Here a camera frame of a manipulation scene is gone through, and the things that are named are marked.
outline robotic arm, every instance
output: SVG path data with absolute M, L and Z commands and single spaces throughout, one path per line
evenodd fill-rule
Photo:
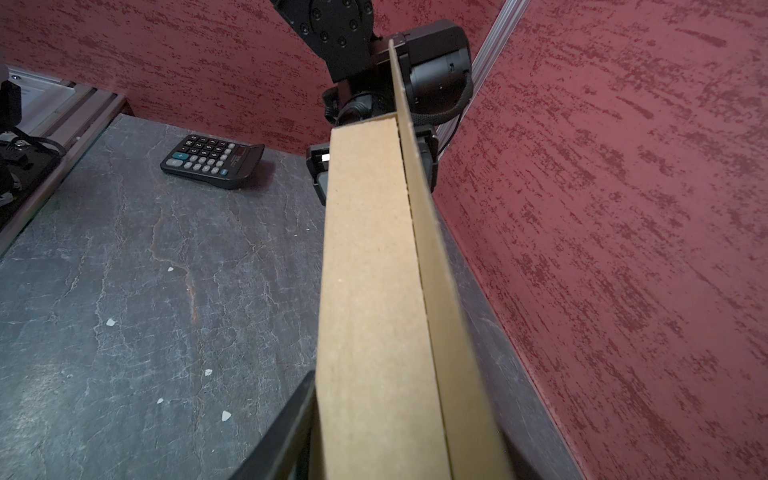
M 323 93 L 325 117 L 340 126 L 395 111 L 389 40 L 406 87 L 429 186 L 437 181 L 434 127 L 460 115 L 472 99 L 472 61 L 461 27 L 448 20 L 380 38 L 370 0 L 272 0 L 288 25 L 325 62 L 336 83 Z M 307 150 L 307 167 L 325 204 L 328 144 Z

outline gray marble table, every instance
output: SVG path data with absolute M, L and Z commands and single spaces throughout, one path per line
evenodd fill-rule
M 1 480 L 227 478 L 313 368 L 323 208 L 303 159 L 267 150 L 221 190 L 161 172 L 188 133 L 118 116 L 0 260 Z M 445 235 L 516 468 L 579 478 Z

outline calculator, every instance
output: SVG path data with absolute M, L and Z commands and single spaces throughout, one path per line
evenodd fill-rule
M 238 188 L 261 160 L 264 145 L 241 145 L 217 138 L 187 135 L 160 168 L 167 174 L 201 180 L 219 188 Z

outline cardboard box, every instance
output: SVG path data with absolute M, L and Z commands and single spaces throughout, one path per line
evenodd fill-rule
M 332 480 L 511 478 L 389 54 L 397 113 L 331 133 L 314 455 Z

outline wallpaper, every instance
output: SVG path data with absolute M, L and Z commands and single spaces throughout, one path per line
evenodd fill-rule
M 768 478 L 767 42 L 760 0 L 532 0 L 443 157 L 589 478 Z
M 374 1 L 374 31 L 447 18 L 474 54 L 502 3 Z M 125 94 L 138 117 L 291 153 L 328 141 L 325 63 L 267 0 L 10 0 L 0 25 L 10 65 Z

